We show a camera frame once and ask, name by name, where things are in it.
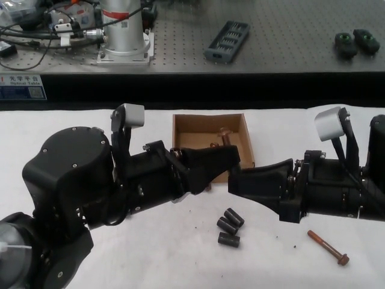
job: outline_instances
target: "metal bracket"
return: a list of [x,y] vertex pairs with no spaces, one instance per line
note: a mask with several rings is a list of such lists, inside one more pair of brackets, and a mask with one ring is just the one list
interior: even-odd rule
[[69,23],[61,23],[55,25],[55,31],[60,37],[60,46],[71,46],[71,36],[73,32],[60,33],[60,31],[72,31],[72,26]]

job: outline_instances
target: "metal mount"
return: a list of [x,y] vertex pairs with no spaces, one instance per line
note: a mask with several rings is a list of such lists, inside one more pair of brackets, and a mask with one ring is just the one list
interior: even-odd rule
[[97,64],[125,64],[125,65],[148,65],[154,58],[154,33],[143,33],[146,43],[144,49],[132,52],[114,52],[102,45],[97,56]]

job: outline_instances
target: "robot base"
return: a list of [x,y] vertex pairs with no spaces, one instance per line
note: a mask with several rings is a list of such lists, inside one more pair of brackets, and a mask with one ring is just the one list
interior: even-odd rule
[[135,55],[115,55],[102,47],[97,56],[97,64],[109,65],[148,65],[154,58],[154,33],[144,34],[144,39],[150,42],[149,50]]

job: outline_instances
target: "silver cylinder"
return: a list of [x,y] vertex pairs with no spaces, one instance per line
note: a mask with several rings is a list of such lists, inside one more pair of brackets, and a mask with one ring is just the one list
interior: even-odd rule
[[[121,19],[140,8],[140,0],[101,0],[103,23]],[[148,49],[144,40],[142,15],[137,13],[122,22],[105,27],[105,50],[114,55],[130,56]]]

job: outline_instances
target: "white sensor cap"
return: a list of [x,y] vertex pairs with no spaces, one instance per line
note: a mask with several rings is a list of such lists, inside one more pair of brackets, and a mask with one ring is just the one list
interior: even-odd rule
[[341,107],[334,107],[317,114],[315,117],[314,123],[321,141],[338,138],[345,134],[339,120],[340,110]]

